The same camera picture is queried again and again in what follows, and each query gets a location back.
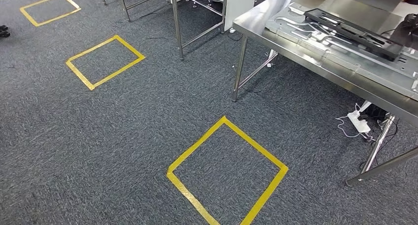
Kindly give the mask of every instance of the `black shoe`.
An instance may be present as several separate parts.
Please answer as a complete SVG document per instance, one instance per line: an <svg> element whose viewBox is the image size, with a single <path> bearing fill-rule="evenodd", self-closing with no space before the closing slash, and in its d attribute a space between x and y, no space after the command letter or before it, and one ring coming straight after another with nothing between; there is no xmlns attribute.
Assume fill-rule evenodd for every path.
<svg viewBox="0 0 418 225"><path fill-rule="evenodd" d="M0 37L1 38L7 38L8 36L10 36L10 33L8 31L1 31L0 32Z"/></svg>

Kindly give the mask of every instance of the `yellow tape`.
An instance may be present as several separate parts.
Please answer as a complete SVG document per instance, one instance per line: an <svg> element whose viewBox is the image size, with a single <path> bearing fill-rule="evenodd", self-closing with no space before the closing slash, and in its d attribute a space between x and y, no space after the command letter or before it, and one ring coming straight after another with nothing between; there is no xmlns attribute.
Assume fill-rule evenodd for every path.
<svg viewBox="0 0 418 225"><path fill-rule="evenodd" d="M72 63L71 63L71 61L73 61L73 60L75 60L75 59L77 59L78 57L80 57L80 56L83 56L83 55L85 55L85 54L87 54L87 53L89 53L89 52L92 52L92 51L94 51L94 50L96 50L97 48L99 48L99 47L101 47L101 46L104 46L104 45L106 45L106 44L108 44L108 43L110 43L111 41L114 41L114 40L118 40L120 43L122 43L126 48L128 48L131 52L133 52L138 58L136 59L136 60L134 60L134 61L132 61L131 63L129 63L129 64L127 64L127 65L125 65L124 67L122 67L121 69L119 69L118 71L116 71L116 72L114 72L114 73L112 73L112 74L110 74L110 75L108 75L107 77L105 77L104 79L102 79L102 80L100 80L99 82L97 82L97 83L94 83L94 84L92 84ZM78 78L80 78L80 80L90 89L90 90L93 90L93 89L95 89L97 86L99 86L99 85L101 85L101 84L103 84L103 83L105 83L106 81L108 81L109 79L111 79L111 78L113 78L113 77L115 77L115 76L117 76L118 74L120 74L120 73L122 73L122 72L124 72L125 70L127 70L129 67L131 67L131 66L133 66L133 65L135 65L136 63L138 63L138 62L140 62L140 61L142 61L143 59L145 59L145 56L143 56L140 52L138 52L137 50L135 50L135 48L133 47L133 46L131 46L131 45L129 45L125 40L123 40L121 37L119 37L118 35L115 35L115 36L113 36L112 38L110 38L110 39L108 39L108 40L106 40L106 41L104 41L104 42L102 42L102 43L100 43L100 44L98 44L98 45L96 45L96 46L93 46L92 48L90 48L90 49L87 49L87 50L85 50L85 51L83 51L83 52L81 52L81 53L79 53L79 54L77 54L77 55L75 55L75 56L73 56L73 57L70 57L68 60L67 60L67 62L66 62L66 65L74 72L74 74L78 77Z"/></svg>
<svg viewBox="0 0 418 225"><path fill-rule="evenodd" d="M280 170L269 184L267 189L263 192L254 206L251 208L249 213L246 215L244 220L241 222L241 225L248 225L250 224L255 216L257 216L258 212L260 212L261 208L267 202L267 200L272 195L273 191L279 185L280 181L283 179L284 175L286 174L288 168L282 162L280 162L276 157L274 157L271 153L269 153L265 148L259 145L255 140L253 140L250 136L248 136L244 131L239 129L236 125L230 122L225 116L223 116L215 125L213 125L196 143L194 143L190 148L188 148L183 154L178 157L168 168L167 171L167 178L175 185L175 187L186 197L190 203L196 208L196 210L202 215L202 217L210 224L210 225L219 225L219 222L215 220L209 212L201 205L201 203L190 193L190 191L184 186L184 184L175 176L174 170L188 157L190 156L206 139L209 138L222 124L226 124L229 128L231 128L235 133L241 136L245 141L247 141L250 145L256 148L261 154L263 154L266 158L268 158L272 163L274 163Z"/></svg>
<svg viewBox="0 0 418 225"><path fill-rule="evenodd" d="M75 2L73 2L72 0L66 0L66 1L68 1L70 4L72 4L72 6L74 6L75 7L75 10L73 10L73 11L71 11L70 13L66 13L66 14L63 14L63 15L60 15L60 16L58 16L58 17L56 17L56 18L53 18L53 19L50 19L50 20L47 20L47 21L44 21L44 22L41 22L41 23L38 23L37 21L35 21L35 19L33 19L32 18L32 16L31 15L29 15L27 12L26 12L26 8L29 8L29 7L31 7L31 6L34 6L34 5L37 5L37 4L40 4L40 3L44 3L44 2L46 2L46 1L49 1L49 0L41 0L41 1L38 1L38 2L35 2L35 3L33 3L33 4L29 4L29 5L26 5L26 6L23 6L23 7L21 7L20 8L20 12L22 12L22 14L33 24L33 25L35 25L36 27L39 27L39 26L41 26L41 25L44 25L44 24L47 24L47 23L50 23L50 22L52 22L52 21L55 21L55 20L58 20L58 19L61 19L61 18L64 18L64 17L66 17L66 16L68 16L68 15L70 15L70 14L74 14L74 13L76 13L77 11L79 11L79 10L81 10L81 8L78 6L78 4L76 4Z"/></svg>

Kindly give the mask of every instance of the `stainless steel table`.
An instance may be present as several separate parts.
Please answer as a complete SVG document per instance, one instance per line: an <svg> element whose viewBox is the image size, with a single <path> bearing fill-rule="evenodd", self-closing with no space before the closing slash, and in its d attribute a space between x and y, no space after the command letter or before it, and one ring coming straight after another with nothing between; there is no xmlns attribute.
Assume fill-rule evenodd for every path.
<svg viewBox="0 0 418 225"><path fill-rule="evenodd" d="M291 2L301 4L308 8L320 7L325 11L338 14L343 19L359 24L376 33L394 29L401 19L399 16L357 3L353 0L338 0L337 2L335 2L335 0L266 0L235 19L233 23L233 28L243 34L241 55L237 66L237 75L232 94L233 101L237 101L238 99L238 90L270 63L279 53L359 97L385 109L391 114L418 126L418 102L416 100L376 83L340 64L332 62L326 58L326 55L318 55L317 53L311 52L297 43L291 42L266 29L267 20L282 9L288 7ZM252 74L241 80L248 38L269 47L277 53L271 55L266 62L256 68ZM379 151L384 137L393 122L393 115L390 117L390 120L387 121L383 132L377 139L377 143L375 143L374 149L370 154L362 173L347 181L349 186L355 185L371 176L418 156L417 147L370 169L371 163Z"/></svg>

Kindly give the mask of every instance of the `black device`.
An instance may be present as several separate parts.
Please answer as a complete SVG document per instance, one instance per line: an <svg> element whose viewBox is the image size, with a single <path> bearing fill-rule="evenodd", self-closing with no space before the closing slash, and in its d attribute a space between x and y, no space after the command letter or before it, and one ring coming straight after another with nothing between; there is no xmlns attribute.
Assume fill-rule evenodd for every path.
<svg viewBox="0 0 418 225"><path fill-rule="evenodd" d="M418 14L408 14L395 29L390 39L418 50Z"/></svg>
<svg viewBox="0 0 418 225"><path fill-rule="evenodd" d="M0 37L6 38L10 36L10 33L7 31L9 28L5 25L0 26Z"/></svg>
<svg viewBox="0 0 418 225"><path fill-rule="evenodd" d="M305 12L307 19L316 21L335 30L350 40L365 46L365 50L387 60L394 61L402 51L403 45L396 43L382 35L341 19L321 9L312 9Z"/></svg>

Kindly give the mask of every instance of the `table surface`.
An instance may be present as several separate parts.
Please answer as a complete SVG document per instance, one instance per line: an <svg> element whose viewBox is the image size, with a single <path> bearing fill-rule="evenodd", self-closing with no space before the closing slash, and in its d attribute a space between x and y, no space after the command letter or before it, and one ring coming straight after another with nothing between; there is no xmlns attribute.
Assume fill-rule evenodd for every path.
<svg viewBox="0 0 418 225"><path fill-rule="evenodd" d="M291 2L307 8L319 7L376 33L394 29L402 20L400 16L353 0L265 0L235 19L233 27L248 38L418 126L418 102L414 99L327 60L266 29L267 20L289 6Z"/></svg>

